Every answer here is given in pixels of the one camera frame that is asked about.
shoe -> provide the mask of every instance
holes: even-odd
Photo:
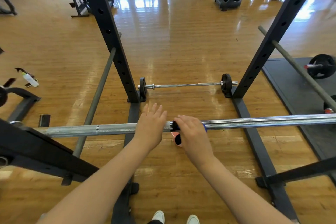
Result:
[[[165,214],[162,211],[159,210],[154,214],[152,220],[158,220],[158,221],[161,221],[162,224],[165,224]]]
[[[200,224],[200,221],[196,215],[190,215],[187,220],[187,224]]]

squat rack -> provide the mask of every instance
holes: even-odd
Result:
[[[139,117],[140,102],[144,99],[140,98],[139,92],[134,85],[120,41],[120,34],[117,31],[114,18],[109,8],[108,0],[88,1],[110,52],[110,57],[86,117],[84,128],[88,128],[87,126],[89,126],[92,121],[95,108],[97,107],[99,97],[103,89],[103,84],[106,80],[106,75],[111,66],[111,61],[113,60],[128,96],[128,101],[130,102],[128,123],[117,124],[119,127],[124,126],[126,128],[123,130],[118,128],[119,131],[116,132],[119,134],[126,134],[124,141],[125,146],[134,136],[135,123],[138,121]],[[247,139],[262,173],[262,177],[256,178],[257,184],[260,187],[268,189],[271,195],[272,204],[294,222],[298,222],[298,218],[291,205],[288,195],[286,194],[284,183],[326,174],[335,169],[336,157],[277,174],[255,127],[260,127],[265,124],[270,125],[270,122],[277,120],[279,117],[250,118],[248,109],[243,101],[243,96],[254,81],[254,78],[260,72],[268,57],[273,52],[275,47],[272,44],[272,41],[279,42],[295,15],[300,10],[304,1],[305,0],[286,0],[284,2],[248,69],[246,70],[241,82],[237,87],[233,87],[230,97],[232,98],[233,104],[242,120],[204,121],[205,124],[210,123],[208,125],[214,125],[217,129],[228,128],[224,127],[224,125],[227,126],[228,123],[236,125],[239,124],[236,128],[244,128]],[[282,116],[280,119],[285,119],[286,125],[317,124],[318,120],[320,123],[326,124],[329,122],[334,123],[335,115],[300,115],[300,117],[293,115]],[[305,121],[303,123],[294,123],[293,120],[300,120],[300,122],[303,122],[303,120]],[[280,125],[279,120],[274,122],[274,126]],[[97,126],[98,130],[103,128],[103,125],[91,126],[94,126],[95,132],[97,131]],[[174,131],[175,129],[176,127],[174,127],[172,122],[166,124],[165,131]],[[16,127],[13,124],[0,120],[0,131],[2,131],[2,140],[0,140],[0,156],[3,156],[0,158],[0,164],[2,165],[11,164],[63,177],[64,185],[69,184],[71,180],[82,182],[98,170],[97,167],[79,158],[86,136],[90,134],[77,134],[81,135],[80,138],[82,139],[78,140],[75,150],[72,151],[52,140],[49,136],[43,134],[42,132],[45,131],[45,128],[41,130],[38,128]],[[135,223],[135,220],[131,217],[129,212],[129,197],[137,191],[138,184],[132,182],[131,178],[116,201],[111,223]]]

right hand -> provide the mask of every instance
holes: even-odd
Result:
[[[211,164],[215,158],[210,140],[199,119],[186,115],[174,118],[180,127],[182,147],[196,168]]]

hardwood floor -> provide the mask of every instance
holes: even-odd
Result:
[[[95,18],[71,18],[71,0],[11,0],[18,14],[0,18],[0,81],[17,77],[23,67],[40,81],[31,92],[42,97],[24,120],[38,125],[40,114],[51,115],[51,126],[82,125],[108,58]],[[135,84],[219,82],[223,73],[240,80],[281,3],[243,0],[239,9],[221,12],[213,0],[116,0],[113,9]],[[308,0],[281,40],[295,57],[334,53],[336,22],[333,0]],[[272,57],[279,57],[274,52]],[[114,67],[108,76],[93,124],[126,123],[129,104]],[[245,103],[253,117],[287,115],[262,73],[247,92]],[[1,107],[6,119],[19,98],[10,96]],[[148,103],[162,104],[168,120],[178,114],[201,120],[235,118],[230,99],[219,87],[149,90]],[[258,129],[278,172],[316,161],[296,127]],[[254,177],[257,163],[241,129],[209,131],[215,155],[266,200]],[[123,145],[123,135],[88,137],[81,158],[103,166]],[[74,148],[77,138],[59,142]],[[236,223],[229,209],[165,133],[135,173],[139,193],[132,196],[132,214],[145,224],[161,209],[166,223],[183,224],[190,214],[201,223]],[[16,167],[0,170],[0,222],[35,223],[72,189],[61,179]],[[287,184],[286,190],[303,224],[331,224],[336,217],[336,189],[328,177]]]

